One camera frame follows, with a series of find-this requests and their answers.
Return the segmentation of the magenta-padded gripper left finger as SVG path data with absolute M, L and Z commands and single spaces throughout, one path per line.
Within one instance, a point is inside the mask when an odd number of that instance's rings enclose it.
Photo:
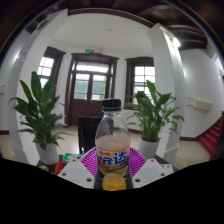
M 61 170 L 58 176 L 81 187 L 93 189 L 96 174 L 96 148 L 92 148 L 80 159 L 72 156 L 70 161 Z

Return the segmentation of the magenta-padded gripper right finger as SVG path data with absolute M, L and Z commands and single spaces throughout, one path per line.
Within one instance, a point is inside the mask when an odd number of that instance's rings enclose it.
M 147 159 L 134 148 L 129 155 L 129 180 L 134 189 L 157 181 L 171 173 L 171 165 L 158 159 Z

